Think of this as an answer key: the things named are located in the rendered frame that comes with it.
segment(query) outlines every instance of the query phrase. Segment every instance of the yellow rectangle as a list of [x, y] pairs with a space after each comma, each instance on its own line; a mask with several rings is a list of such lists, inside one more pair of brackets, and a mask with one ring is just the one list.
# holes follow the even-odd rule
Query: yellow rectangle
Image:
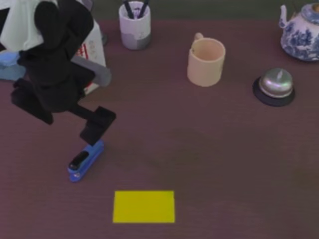
[[174, 191], [116, 191], [114, 223], [174, 223]]

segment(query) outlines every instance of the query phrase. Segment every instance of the table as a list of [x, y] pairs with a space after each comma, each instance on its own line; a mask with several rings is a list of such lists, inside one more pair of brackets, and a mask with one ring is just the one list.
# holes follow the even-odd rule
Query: table
[[[84, 121], [55, 115], [51, 127], [10, 104], [0, 86], [2, 239], [316, 239], [319, 237], [318, 66], [287, 56], [273, 21], [154, 21], [140, 52], [108, 34], [110, 86], [81, 104], [118, 114], [107, 150], [80, 184], [67, 180], [85, 145]], [[222, 80], [187, 80], [196, 32], [227, 49]], [[272, 67], [294, 77], [295, 101], [272, 108], [252, 93]], [[115, 190], [174, 190], [176, 223], [114, 225]]]

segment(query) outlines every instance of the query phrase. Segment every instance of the blue and white teapot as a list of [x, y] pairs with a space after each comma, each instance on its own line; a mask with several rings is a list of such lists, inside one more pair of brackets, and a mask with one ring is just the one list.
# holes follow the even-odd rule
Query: blue and white teapot
[[283, 50], [303, 61], [319, 60], [319, 3], [307, 4], [287, 21], [287, 9], [281, 6], [279, 27]]

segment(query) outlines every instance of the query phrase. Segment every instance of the black pen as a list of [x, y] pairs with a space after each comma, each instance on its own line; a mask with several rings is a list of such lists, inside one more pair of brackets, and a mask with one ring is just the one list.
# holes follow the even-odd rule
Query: black pen
[[138, 15], [138, 19], [140, 19], [140, 18], [143, 17], [144, 12], [145, 12], [145, 10], [146, 10], [146, 7], [147, 7], [148, 4], [149, 4], [149, 1], [150, 1], [150, 0], [144, 0], [143, 6], [142, 6], [141, 11], [140, 11], [140, 13], [139, 13], [139, 15]]
[[131, 10], [131, 7], [130, 7], [128, 0], [123, 0], [123, 4], [124, 4], [124, 7], [126, 9], [126, 12], [128, 13], [129, 19], [134, 19], [134, 15], [132, 13], [132, 10]]

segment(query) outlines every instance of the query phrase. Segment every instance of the bell base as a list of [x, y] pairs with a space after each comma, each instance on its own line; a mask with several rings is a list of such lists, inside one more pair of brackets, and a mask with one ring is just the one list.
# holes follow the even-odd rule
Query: bell base
[[267, 96], [262, 90], [259, 88], [259, 80], [260, 77], [255, 80], [253, 84], [253, 92], [254, 95], [259, 99], [262, 103], [269, 105], [269, 106], [274, 106], [274, 107], [280, 107], [280, 106], [286, 106], [290, 104], [294, 98], [295, 98], [295, 89], [290, 93], [290, 95], [284, 97], [284, 98], [273, 98], [270, 96]]

